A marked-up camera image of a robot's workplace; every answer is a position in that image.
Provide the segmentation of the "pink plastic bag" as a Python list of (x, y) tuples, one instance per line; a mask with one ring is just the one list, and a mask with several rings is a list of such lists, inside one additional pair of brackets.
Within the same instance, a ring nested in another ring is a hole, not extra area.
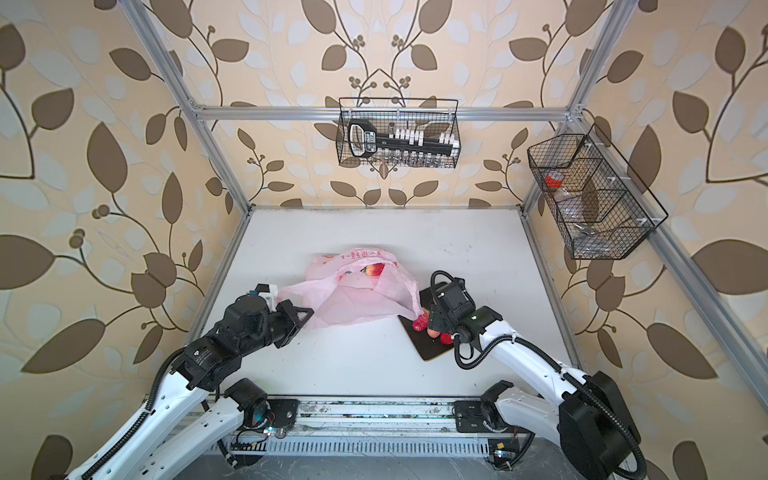
[(414, 276), (390, 252), (358, 247), (313, 259), (305, 279), (279, 289), (278, 299), (314, 311), (307, 327), (320, 329), (423, 313)]

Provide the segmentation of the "red fake strawberry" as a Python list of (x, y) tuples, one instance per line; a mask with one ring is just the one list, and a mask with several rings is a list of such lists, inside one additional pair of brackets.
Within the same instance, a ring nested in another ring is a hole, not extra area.
[(423, 312), (416, 320), (412, 322), (412, 328), (416, 332), (422, 332), (428, 328), (429, 314)]

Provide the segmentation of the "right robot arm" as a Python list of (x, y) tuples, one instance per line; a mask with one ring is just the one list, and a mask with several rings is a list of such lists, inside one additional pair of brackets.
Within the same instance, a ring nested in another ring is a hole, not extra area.
[(473, 370), (493, 357), (534, 390), (528, 394), (509, 381), (489, 388), (481, 399), (487, 429), (519, 427), (530, 438), (558, 445), (586, 479), (647, 477), (639, 430), (610, 376), (587, 374), (553, 358), (501, 314), (477, 306), (460, 277), (437, 270), (428, 292), (429, 327), (451, 338), (460, 369)]

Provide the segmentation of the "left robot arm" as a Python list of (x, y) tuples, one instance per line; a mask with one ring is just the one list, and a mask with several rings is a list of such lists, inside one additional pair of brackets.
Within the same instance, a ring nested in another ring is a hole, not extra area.
[(173, 479), (239, 430), (270, 436), (292, 425), (297, 409), (271, 406), (253, 381), (221, 385), (245, 357), (287, 346), (313, 315), (289, 300), (270, 306), (263, 291), (238, 297), (205, 335), (163, 362), (138, 410), (69, 478)]

